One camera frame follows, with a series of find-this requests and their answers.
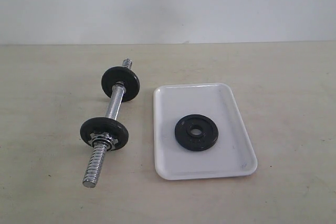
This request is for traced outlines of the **chrome threaded dumbbell bar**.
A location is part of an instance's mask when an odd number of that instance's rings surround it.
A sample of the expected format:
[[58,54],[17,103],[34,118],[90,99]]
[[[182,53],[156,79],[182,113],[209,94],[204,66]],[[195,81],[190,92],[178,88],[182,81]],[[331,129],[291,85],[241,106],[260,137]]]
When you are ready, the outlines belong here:
[[[131,70],[132,67],[132,60],[127,58],[123,60],[123,63],[121,65],[122,67],[126,67]],[[105,116],[110,119],[114,119],[117,121],[117,116],[120,110],[120,106],[123,99],[123,95],[125,93],[125,87],[122,83],[118,83],[112,87],[112,95],[110,97],[110,102],[106,111]],[[85,175],[82,180],[82,184],[85,187],[88,188],[94,188],[97,185],[104,157],[106,155],[107,146],[103,143],[98,143],[93,148],[93,152],[91,154],[91,157],[89,159],[89,163],[87,165]]]

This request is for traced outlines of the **white plastic tray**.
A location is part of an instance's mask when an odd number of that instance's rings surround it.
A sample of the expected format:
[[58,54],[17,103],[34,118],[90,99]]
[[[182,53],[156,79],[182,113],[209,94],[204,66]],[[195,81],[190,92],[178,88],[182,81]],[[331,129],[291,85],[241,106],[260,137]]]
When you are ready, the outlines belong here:
[[[175,138],[180,119],[199,114],[218,128],[216,143],[191,151]],[[167,180],[238,177],[257,169],[257,157],[230,87],[224,83],[176,84],[153,93],[154,165]]]

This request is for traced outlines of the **black weight plate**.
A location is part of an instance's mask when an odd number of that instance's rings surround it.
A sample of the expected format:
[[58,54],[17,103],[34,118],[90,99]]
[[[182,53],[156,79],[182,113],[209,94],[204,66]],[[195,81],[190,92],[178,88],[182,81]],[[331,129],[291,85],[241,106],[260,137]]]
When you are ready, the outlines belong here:
[[106,117],[90,118],[86,120],[80,128],[80,136],[82,140],[89,146],[91,146],[89,144],[91,135],[100,133],[109,133],[110,136],[118,141],[114,150],[123,148],[129,139],[129,132],[123,124],[114,119]]
[[216,144],[219,131],[210,118],[201,114],[190,114],[177,122],[174,134],[176,141],[183,148],[200,152]]
[[109,98],[112,95],[112,87],[118,83],[122,83],[125,87],[122,102],[133,100],[140,91],[140,80],[138,76],[126,67],[112,67],[103,74],[101,86]]

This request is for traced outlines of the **chrome star collar nut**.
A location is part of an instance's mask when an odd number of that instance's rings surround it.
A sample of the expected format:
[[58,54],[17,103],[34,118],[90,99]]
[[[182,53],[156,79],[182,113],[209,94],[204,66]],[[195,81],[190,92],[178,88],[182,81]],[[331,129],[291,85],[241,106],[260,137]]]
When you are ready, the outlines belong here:
[[89,140],[89,144],[94,147],[98,143],[103,143],[107,146],[107,151],[114,150],[117,144],[117,140],[115,140],[109,133],[100,133],[100,134],[92,134],[91,140]]

